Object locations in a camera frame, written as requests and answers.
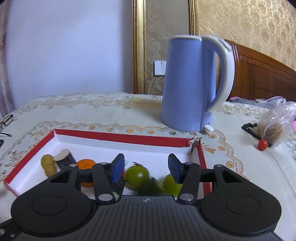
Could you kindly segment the orange tangerine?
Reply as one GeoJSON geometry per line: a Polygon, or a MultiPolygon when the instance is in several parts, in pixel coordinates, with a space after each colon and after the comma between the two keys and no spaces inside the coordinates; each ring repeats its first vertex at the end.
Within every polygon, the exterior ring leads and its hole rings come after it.
{"type": "MultiPolygon", "coordinates": [[[[85,169],[91,169],[92,166],[96,164],[96,162],[93,161],[92,159],[82,159],[78,161],[76,164],[80,170],[85,170],[85,169]]],[[[93,187],[93,183],[82,182],[81,186],[89,188],[89,187],[93,187]]]]}

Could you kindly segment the black eyeglasses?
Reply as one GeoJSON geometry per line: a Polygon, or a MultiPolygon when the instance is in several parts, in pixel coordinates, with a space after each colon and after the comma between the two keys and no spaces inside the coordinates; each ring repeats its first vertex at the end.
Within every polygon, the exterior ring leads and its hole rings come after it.
{"type": "Polygon", "coordinates": [[[13,114],[7,115],[3,120],[1,120],[1,124],[0,124],[0,134],[1,135],[11,137],[11,134],[10,133],[4,133],[3,129],[6,128],[7,126],[9,126],[13,121],[14,121],[14,115],[13,114]]]}

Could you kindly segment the embroidered cream tablecloth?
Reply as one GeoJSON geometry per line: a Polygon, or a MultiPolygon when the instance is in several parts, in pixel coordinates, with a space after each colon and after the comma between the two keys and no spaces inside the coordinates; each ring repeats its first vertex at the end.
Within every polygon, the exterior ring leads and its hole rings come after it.
{"type": "MultiPolygon", "coordinates": [[[[1,147],[1,179],[54,128],[132,135],[186,137],[160,119],[161,97],[127,93],[73,94],[32,100],[13,112],[1,147]]],[[[258,151],[256,140],[242,130],[264,108],[224,103],[213,115],[214,132],[202,133],[206,160],[221,163],[270,191],[295,209],[295,133],[277,147],[258,151]]]]}

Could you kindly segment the gold wall moulding frame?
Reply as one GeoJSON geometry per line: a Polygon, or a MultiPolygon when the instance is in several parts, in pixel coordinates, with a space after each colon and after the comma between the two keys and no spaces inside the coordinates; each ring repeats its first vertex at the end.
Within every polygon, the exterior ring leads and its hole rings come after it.
{"type": "MultiPolygon", "coordinates": [[[[145,0],[132,1],[132,66],[133,92],[146,93],[145,83],[145,0]]],[[[198,2],[188,1],[189,34],[198,35],[198,2]]]]}

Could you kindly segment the wooden bed headboard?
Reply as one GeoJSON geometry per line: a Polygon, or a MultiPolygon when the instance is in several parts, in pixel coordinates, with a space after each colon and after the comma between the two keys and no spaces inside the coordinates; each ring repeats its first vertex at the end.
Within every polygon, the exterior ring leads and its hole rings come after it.
{"type": "Polygon", "coordinates": [[[282,96],[296,100],[296,73],[279,61],[248,47],[227,41],[235,62],[234,84],[229,97],[268,99],[282,96]]]}

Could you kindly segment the green tomato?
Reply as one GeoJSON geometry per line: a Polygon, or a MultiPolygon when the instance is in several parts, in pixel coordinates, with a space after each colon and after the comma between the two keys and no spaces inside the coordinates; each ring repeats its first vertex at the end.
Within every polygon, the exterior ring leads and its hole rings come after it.
{"type": "Polygon", "coordinates": [[[149,171],[140,164],[128,168],[125,173],[125,182],[132,190],[140,189],[149,180],[149,171]]]}
{"type": "Polygon", "coordinates": [[[182,188],[182,184],[177,184],[172,175],[168,174],[163,180],[163,188],[166,195],[172,195],[177,198],[182,188]]]}

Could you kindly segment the white wall switch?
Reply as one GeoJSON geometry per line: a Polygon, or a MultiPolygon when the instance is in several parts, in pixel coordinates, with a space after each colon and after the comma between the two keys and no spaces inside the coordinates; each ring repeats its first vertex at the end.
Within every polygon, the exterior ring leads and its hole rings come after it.
{"type": "Polygon", "coordinates": [[[155,76],[165,76],[166,72],[166,60],[155,60],[154,61],[154,75],[155,76]]]}

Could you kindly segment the black frame under bag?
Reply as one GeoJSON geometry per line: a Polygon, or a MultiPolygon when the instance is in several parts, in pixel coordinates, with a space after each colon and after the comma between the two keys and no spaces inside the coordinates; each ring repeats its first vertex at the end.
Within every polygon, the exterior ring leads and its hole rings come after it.
{"type": "MultiPolygon", "coordinates": [[[[260,137],[259,134],[257,134],[253,129],[256,128],[258,125],[258,123],[246,123],[244,124],[241,128],[249,133],[251,136],[253,136],[255,139],[257,139],[258,141],[262,139],[262,137],[260,137]]],[[[271,143],[268,142],[268,147],[271,148],[273,145],[271,143]]]]}

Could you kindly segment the purple sugarcane piece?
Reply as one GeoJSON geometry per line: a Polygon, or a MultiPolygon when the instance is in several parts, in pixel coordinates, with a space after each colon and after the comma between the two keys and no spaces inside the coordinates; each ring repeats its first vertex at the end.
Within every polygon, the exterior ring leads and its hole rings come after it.
{"type": "Polygon", "coordinates": [[[115,200],[118,201],[118,199],[121,197],[123,190],[125,188],[125,178],[121,176],[117,183],[113,183],[111,185],[113,195],[115,197],[115,200]]]}

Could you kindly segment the far red cherry tomato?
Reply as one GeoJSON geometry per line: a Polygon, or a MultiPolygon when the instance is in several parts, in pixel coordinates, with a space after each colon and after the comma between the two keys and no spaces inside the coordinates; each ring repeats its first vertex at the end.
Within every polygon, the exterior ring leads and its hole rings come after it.
{"type": "Polygon", "coordinates": [[[268,142],[265,139],[258,141],[257,147],[260,151],[264,151],[268,148],[268,142]]]}

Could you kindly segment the plastic bag of longans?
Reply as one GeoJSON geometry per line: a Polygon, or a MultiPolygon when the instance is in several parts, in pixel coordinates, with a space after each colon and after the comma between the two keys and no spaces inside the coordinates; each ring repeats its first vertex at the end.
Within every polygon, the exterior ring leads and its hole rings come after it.
{"type": "Polygon", "coordinates": [[[295,121],[295,102],[280,102],[259,119],[258,135],[273,147],[281,144],[290,134],[295,121]]]}

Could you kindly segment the yellow-brown longan fruit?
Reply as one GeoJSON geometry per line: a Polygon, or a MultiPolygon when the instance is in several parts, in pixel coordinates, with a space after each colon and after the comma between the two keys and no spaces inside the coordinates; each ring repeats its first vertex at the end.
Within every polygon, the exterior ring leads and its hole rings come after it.
{"type": "Polygon", "coordinates": [[[41,157],[41,166],[44,169],[47,169],[49,167],[54,167],[55,161],[53,159],[53,156],[51,156],[50,154],[46,154],[43,157],[41,157]]]}

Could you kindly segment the red shallow box lid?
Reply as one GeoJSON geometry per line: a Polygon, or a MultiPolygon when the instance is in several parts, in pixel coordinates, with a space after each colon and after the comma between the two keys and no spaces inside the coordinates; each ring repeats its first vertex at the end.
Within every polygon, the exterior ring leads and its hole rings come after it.
{"type": "Polygon", "coordinates": [[[92,159],[97,163],[110,163],[118,154],[124,154],[125,168],[137,162],[161,181],[170,172],[168,156],[171,153],[181,162],[197,163],[203,169],[207,167],[205,161],[199,160],[198,151],[192,144],[193,138],[54,129],[22,158],[4,184],[15,196],[23,194],[47,178],[41,167],[41,157],[45,154],[54,156],[63,149],[68,149],[76,161],[92,159]]]}

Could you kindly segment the pink floral curtain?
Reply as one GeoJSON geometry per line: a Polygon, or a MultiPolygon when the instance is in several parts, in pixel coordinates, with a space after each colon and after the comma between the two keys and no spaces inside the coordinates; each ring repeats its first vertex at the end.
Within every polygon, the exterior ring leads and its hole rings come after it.
{"type": "Polygon", "coordinates": [[[6,66],[6,34],[11,1],[1,1],[1,62],[0,62],[0,83],[1,83],[1,117],[15,109],[9,78],[6,66]]]}

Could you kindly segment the green cucumber piece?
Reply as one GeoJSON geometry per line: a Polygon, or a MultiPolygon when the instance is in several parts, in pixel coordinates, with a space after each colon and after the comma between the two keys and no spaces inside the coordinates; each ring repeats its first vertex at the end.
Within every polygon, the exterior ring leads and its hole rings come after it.
{"type": "Polygon", "coordinates": [[[138,196],[162,196],[164,194],[163,187],[154,177],[146,181],[138,190],[138,196]]]}

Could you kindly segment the blue electric kettle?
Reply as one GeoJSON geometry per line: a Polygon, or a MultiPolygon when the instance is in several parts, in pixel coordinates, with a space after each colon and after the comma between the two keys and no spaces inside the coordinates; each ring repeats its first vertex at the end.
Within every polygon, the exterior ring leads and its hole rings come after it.
{"type": "Polygon", "coordinates": [[[169,40],[161,120],[184,132],[212,132],[214,111],[233,87],[232,48],[215,36],[177,35],[169,40]]]}

